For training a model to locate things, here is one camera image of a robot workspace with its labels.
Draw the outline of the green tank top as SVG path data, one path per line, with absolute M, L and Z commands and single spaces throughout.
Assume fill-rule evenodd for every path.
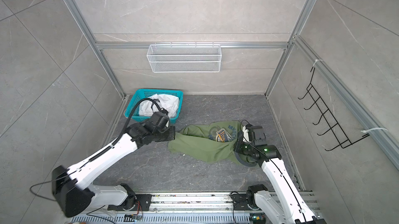
M 188 125 L 176 133 L 168 149 L 172 153 L 183 153 L 207 163 L 228 159 L 239 164 L 234 146 L 241 130 L 242 124 L 234 120 Z

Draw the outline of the teal plastic basket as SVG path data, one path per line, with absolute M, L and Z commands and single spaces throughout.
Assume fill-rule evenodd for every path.
M 150 98 L 156 102 L 158 106 L 164 108 L 169 115 L 170 124 L 175 124 L 182 107 L 184 93 L 179 90 L 161 90 L 161 89 L 139 89 L 133 95 L 124 116 L 129 117 L 134 106 L 143 98 Z M 132 115 L 132 119 L 141 122 L 158 111 L 156 105 L 148 100 L 140 103 Z

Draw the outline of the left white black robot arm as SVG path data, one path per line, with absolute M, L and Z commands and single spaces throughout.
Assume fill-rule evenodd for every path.
M 168 115 L 157 111 L 150 118 L 125 123 L 119 136 L 92 154 L 68 168 L 59 166 L 52 172 L 52 195 L 65 217 L 74 217 L 88 208 L 115 206 L 123 210 L 135 207 L 137 197 L 127 184 L 99 186 L 94 180 L 125 156 L 152 142 L 173 141 L 176 128 Z

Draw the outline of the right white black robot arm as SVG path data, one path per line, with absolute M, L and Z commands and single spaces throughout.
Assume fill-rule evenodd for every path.
M 268 145 L 261 126 L 242 126 L 234 146 L 240 164 L 259 166 L 269 179 L 278 200 L 264 185 L 248 187 L 248 205 L 260 209 L 273 224 L 324 224 L 326 221 L 308 207 L 291 180 L 282 156 L 274 145 Z

